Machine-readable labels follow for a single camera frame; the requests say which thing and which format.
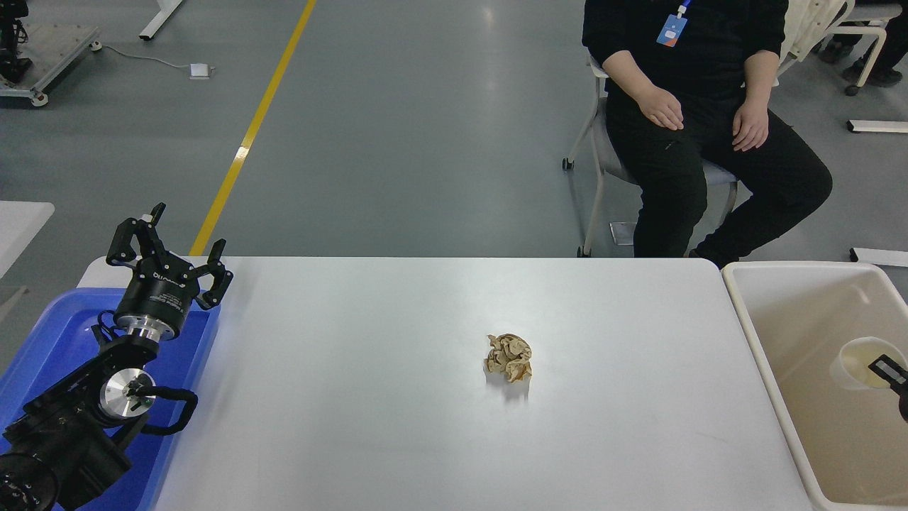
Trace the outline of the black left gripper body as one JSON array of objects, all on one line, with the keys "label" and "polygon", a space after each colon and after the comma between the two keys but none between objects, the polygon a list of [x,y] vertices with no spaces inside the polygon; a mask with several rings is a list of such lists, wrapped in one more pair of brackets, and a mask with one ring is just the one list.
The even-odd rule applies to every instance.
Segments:
[{"label": "black left gripper body", "polygon": [[191,263],[181,258],[140,259],[116,310],[117,326],[126,327],[128,317],[152,317],[169,328],[182,328],[192,300],[200,292],[197,280],[184,278]]}]

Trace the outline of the person's left hand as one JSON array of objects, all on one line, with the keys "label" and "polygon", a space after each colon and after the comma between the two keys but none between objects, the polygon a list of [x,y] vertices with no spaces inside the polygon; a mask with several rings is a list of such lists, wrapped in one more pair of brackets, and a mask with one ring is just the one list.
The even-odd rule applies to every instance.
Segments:
[{"label": "person's left hand", "polygon": [[732,134],[735,152],[761,148],[769,135],[768,103],[746,99],[735,113]]}]

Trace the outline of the person's right hand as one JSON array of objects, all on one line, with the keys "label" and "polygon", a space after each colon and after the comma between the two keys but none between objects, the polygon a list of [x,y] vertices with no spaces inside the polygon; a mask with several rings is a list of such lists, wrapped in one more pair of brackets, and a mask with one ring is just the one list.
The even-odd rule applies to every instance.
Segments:
[{"label": "person's right hand", "polygon": [[645,118],[656,126],[671,131],[685,128],[681,104],[667,90],[650,85],[636,96],[635,101]]}]

